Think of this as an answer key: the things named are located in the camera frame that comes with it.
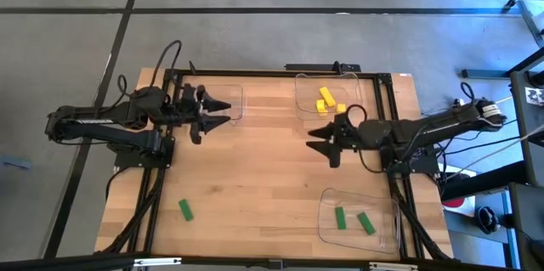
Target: transparent plastic bin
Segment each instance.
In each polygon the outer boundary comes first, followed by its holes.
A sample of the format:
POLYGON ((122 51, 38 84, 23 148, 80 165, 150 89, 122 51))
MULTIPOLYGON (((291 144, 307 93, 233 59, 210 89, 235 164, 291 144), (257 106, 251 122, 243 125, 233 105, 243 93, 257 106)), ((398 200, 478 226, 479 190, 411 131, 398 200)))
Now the transparent plastic bin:
POLYGON ((391 198, 375 198, 335 189, 321 194, 318 234, 326 243, 394 254, 399 251, 399 206, 391 198), (343 207, 346 229, 337 228, 335 208, 343 207), (358 215, 364 212, 376 232, 366 233, 358 215))
POLYGON ((245 96, 244 88, 240 85, 225 84, 225 85, 205 85, 207 93, 210 97, 230 103, 230 109, 218 110, 211 113, 206 113, 209 116, 229 116, 231 125, 235 125, 244 115, 245 96))
POLYGON ((347 72, 340 76, 295 76, 295 100, 297 101, 297 116, 302 120, 328 120, 337 114, 337 108, 326 106, 328 113, 320 115, 315 102, 323 99, 320 88, 326 87, 337 104, 361 104, 359 78, 354 73, 347 72))

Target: yellow block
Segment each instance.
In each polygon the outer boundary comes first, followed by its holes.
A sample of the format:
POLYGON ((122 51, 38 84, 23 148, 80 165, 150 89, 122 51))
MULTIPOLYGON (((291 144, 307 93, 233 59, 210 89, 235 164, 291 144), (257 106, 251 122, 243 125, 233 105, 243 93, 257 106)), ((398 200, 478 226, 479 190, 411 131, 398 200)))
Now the yellow block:
POLYGON ((325 103, 329 107, 333 107, 334 105, 337 104, 336 101, 334 101, 334 98, 332 97, 331 92, 329 92, 328 88, 326 87, 320 88, 320 94, 321 94, 321 97, 323 97, 323 99, 325 100, 325 103))
POLYGON ((320 116, 326 116, 328 113, 325 108, 325 100, 319 99, 315 102, 315 106, 317 107, 317 112, 320 114, 320 116))
POLYGON ((345 104, 338 104, 337 105, 337 113, 343 113, 346 111, 346 105, 345 104))

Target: concrete floor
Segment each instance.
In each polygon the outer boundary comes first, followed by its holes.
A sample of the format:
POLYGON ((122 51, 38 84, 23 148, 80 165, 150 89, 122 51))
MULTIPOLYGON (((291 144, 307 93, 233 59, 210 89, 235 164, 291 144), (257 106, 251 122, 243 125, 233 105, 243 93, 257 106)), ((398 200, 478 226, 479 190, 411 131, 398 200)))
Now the concrete floor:
MULTIPOLYGON (((507 0, 136 0, 137 7, 366 7, 501 8, 507 0)), ((8 6, 123 7, 126 0, 0 0, 8 6)), ((118 15, 0 15, 0 153, 32 161, 29 172, 0 175, 0 261, 41 255, 43 239, 76 148, 49 143, 46 115, 63 104, 93 101, 119 25, 118 15)), ((153 66, 173 39, 184 42, 178 68, 191 59, 198 68, 281 69, 286 63, 353 62, 364 71, 413 74, 423 112, 445 108, 462 97, 463 68, 507 69, 537 50, 520 16, 448 15, 138 15, 132 16, 114 72, 134 85, 141 67, 153 66)), ((116 99, 115 81, 106 103, 116 99)), ((477 97, 502 99, 502 81, 470 81, 477 97)), ((512 102, 501 104, 515 118, 512 102)), ((451 150, 516 134, 514 124, 451 150)), ((498 147, 455 155, 452 166, 498 147)), ((519 147, 480 162, 484 172, 521 158, 519 147)), ((61 256, 91 253, 104 208, 104 189, 114 155, 93 147, 61 256)), ((502 246, 451 236, 456 256, 471 263, 501 264, 490 251, 502 246)), ((203 267, 186 267, 198 269, 203 267)))

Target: green block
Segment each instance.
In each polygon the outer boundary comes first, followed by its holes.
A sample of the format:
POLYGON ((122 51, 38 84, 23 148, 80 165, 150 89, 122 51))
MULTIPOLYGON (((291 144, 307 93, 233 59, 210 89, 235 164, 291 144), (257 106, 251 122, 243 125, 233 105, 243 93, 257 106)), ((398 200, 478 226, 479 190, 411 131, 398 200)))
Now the green block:
POLYGON ((371 220, 366 216, 364 212, 360 213, 359 216, 360 224, 365 228, 366 233, 368 234, 374 234, 376 233, 376 230, 374 229, 374 226, 371 223, 371 220))
POLYGON ((346 216, 343 214, 343 207, 335 208, 334 212, 337 214, 338 229, 346 229, 346 216))
POLYGON ((184 214, 185 221, 191 221, 193 220, 193 212, 189 208, 189 202, 187 202, 186 199, 181 200, 178 202, 179 207, 181 208, 181 212, 184 214))

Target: red object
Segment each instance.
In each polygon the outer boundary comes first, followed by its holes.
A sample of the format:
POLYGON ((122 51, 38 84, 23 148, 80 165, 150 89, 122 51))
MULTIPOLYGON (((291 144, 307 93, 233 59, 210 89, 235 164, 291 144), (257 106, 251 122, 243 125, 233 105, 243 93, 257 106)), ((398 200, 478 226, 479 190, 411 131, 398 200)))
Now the red object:
POLYGON ((465 198, 454 199, 454 200, 449 200, 447 202, 442 202, 442 205, 446 206, 446 207, 457 208, 457 207, 460 207, 463 203, 465 203, 465 198))

